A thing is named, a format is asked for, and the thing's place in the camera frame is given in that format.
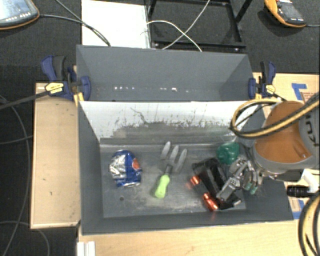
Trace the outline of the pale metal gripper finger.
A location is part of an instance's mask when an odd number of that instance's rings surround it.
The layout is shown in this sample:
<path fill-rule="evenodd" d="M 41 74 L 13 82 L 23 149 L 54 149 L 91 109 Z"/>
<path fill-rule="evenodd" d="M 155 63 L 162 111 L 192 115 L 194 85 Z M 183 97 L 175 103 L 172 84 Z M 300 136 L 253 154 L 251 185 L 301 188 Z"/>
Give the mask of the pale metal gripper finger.
<path fill-rule="evenodd" d="M 227 201 L 228 198 L 232 195 L 232 193 L 239 189 L 241 186 L 241 182 L 239 178 L 230 177 L 227 182 L 223 185 L 222 189 L 216 195 L 216 198 L 221 201 Z"/>
<path fill-rule="evenodd" d="M 238 157 L 229 167 L 228 172 L 231 175 L 240 175 L 247 168 L 247 158 Z"/>

